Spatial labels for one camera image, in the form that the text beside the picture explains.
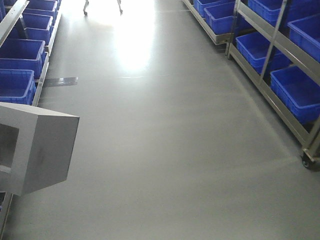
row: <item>cart wheel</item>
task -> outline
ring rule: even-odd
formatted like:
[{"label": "cart wheel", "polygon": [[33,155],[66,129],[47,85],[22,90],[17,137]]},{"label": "cart wheel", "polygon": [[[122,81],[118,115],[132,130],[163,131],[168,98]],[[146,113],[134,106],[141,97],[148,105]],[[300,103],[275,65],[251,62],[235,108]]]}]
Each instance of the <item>cart wheel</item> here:
[{"label": "cart wheel", "polygon": [[311,159],[304,153],[302,158],[302,165],[309,170],[312,170],[315,168],[316,162],[311,161]]}]

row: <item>aisle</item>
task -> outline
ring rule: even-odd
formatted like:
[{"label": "aisle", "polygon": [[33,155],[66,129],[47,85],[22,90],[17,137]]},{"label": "aisle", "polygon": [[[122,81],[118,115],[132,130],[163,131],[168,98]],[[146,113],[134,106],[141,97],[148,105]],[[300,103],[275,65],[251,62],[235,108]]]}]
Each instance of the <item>aisle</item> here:
[{"label": "aisle", "polygon": [[63,2],[47,78],[79,79],[40,106],[80,116],[69,176],[4,239],[318,240],[320,175],[241,70],[182,1],[122,2]]}]

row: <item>metal shelving rack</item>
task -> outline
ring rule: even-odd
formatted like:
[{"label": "metal shelving rack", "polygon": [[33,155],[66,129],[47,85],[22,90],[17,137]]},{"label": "metal shelving rack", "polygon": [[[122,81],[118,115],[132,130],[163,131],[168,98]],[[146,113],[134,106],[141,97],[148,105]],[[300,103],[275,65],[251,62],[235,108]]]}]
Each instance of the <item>metal shelving rack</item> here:
[{"label": "metal shelving rack", "polygon": [[[22,15],[23,11],[25,10],[26,6],[28,5],[29,1],[28,0],[17,0],[15,4],[11,7],[9,7],[9,12],[5,15],[3,20],[0,22],[0,47],[8,37],[10,31],[12,28],[15,26],[17,21],[19,20],[20,16]],[[54,41],[56,38],[58,26],[62,17],[62,5],[59,8],[57,18],[55,20],[55,24],[53,26],[53,31],[51,34],[51,38],[49,41],[49,44],[45,46],[45,51],[46,51],[46,57],[45,61],[42,67],[42,72],[41,76],[39,79],[36,79],[35,82],[37,84],[36,87],[36,92],[33,98],[32,105],[33,106],[38,106],[40,95],[42,92],[42,88],[46,79],[46,74],[49,68],[49,56],[52,53]],[[1,205],[1,213],[0,213],[0,240],[3,237],[5,226],[6,226],[6,221],[8,218],[9,210],[10,210],[10,205],[13,199],[13,194],[11,193],[6,193],[4,196],[4,200]]]},{"label": "metal shelving rack", "polygon": [[195,19],[199,22],[199,24],[203,27],[203,29],[206,31],[206,33],[209,35],[211,40],[215,45],[221,45],[226,44],[229,42],[229,39],[231,37],[231,33],[226,34],[220,34],[217,35],[212,31],[210,26],[206,23],[206,21],[203,19],[203,17],[197,12],[197,10],[194,8],[193,4],[190,2],[190,0],[183,0],[184,4],[187,6],[187,8],[190,10],[192,15],[195,17]]},{"label": "metal shelving rack", "polygon": [[296,66],[310,76],[317,84],[320,85],[320,63],[309,56],[304,50],[290,41],[284,34],[280,32],[280,26],[284,19],[290,0],[283,0],[280,13],[275,27],[265,21],[262,17],[252,11],[241,0],[235,0],[233,29],[235,29],[237,17],[241,15],[249,22],[254,29],[260,32],[266,39],[270,41],[266,60],[263,65],[262,73],[259,75],[248,61],[241,55],[234,45],[234,33],[232,33],[227,44],[226,55],[233,57],[243,71],[248,75],[253,84],[261,92],[264,98],[280,116],[283,122],[292,131],[298,141],[302,144],[302,164],[311,169],[314,163],[319,160],[318,152],[320,148],[320,118],[313,124],[311,131],[307,131],[303,125],[288,110],[285,104],[271,90],[270,86],[265,82],[264,75],[272,56],[273,48],[276,47],[284,55],[286,55]]}]

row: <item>plastic storage crate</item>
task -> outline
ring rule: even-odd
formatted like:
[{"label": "plastic storage crate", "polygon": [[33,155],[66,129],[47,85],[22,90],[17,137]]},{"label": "plastic storage crate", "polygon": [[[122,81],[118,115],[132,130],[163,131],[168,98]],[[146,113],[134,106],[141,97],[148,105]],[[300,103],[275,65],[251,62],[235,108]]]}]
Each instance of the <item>plastic storage crate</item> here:
[{"label": "plastic storage crate", "polygon": [[[235,3],[228,2],[221,5],[206,7],[205,21],[215,34],[226,34],[231,32],[233,24],[233,12]],[[248,29],[251,25],[242,17],[238,18],[238,29]]]},{"label": "plastic storage crate", "polygon": [[290,39],[320,62],[320,14],[288,23]]},{"label": "plastic storage crate", "polygon": [[51,16],[53,17],[52,23],[55,24],[57,18],[57,2],[53,0],[30,0],[24,13]]},{"label": "plastic storage crate", "polygon": [[5,9],[5,4],[4,0],[0,0],[0,22],[4,17],[6,16],[6,9]]},{"label": "plastic storage crate", "polygon": [[[23,19],[26,26],[26,33],[28,39],[31,40],[42,40],[48,45],[50,37],[53,31],[52,28],[52,16],[36,15],[30,13],[23,13]],[[10,32],[8,38],[18,39],[19,34],[17,29],[14,27]]]},{"label": "plastic storage crate", "polygon": [[320,86],[297,66],[271,72],[271,89],[302,124],[320,114]]},{"label": "plastic storage crate", "polygon": [[[262,72],[269,45],[270,42],[259,32],[236,37],[237,49],[259,74]],[[290,60],[277,49],[266,72],[285,68],[289,64]]]},{"label": "plastic storage crate", "polygon": [[4,0],[4,5],[13,6],[17,0]]},{"label": "plastic storage crate", "polygon": [[[275,26],[282,0],[248,0],[248,6],[264,20]],[[294,0],[288,9],[285,25],[288,22],[320,13],[319,0]]]},{"label": "plastic storage crate", "polygon": [[33,70],[39,79],[45,57],[44,41],[7,39],[0,48],[0,69]]},{"label": "plastic storage crate", "polygon": [[34,71],[0,69],[0,102],[31,105],[35,93]]},{"label": "plastic storage crate", "polygon": [[205,17],[205,8],[212,7],[215,5],[225,4],[234,2],[235,0],[194,0],[194,8],[198,11],[201,17]]}]

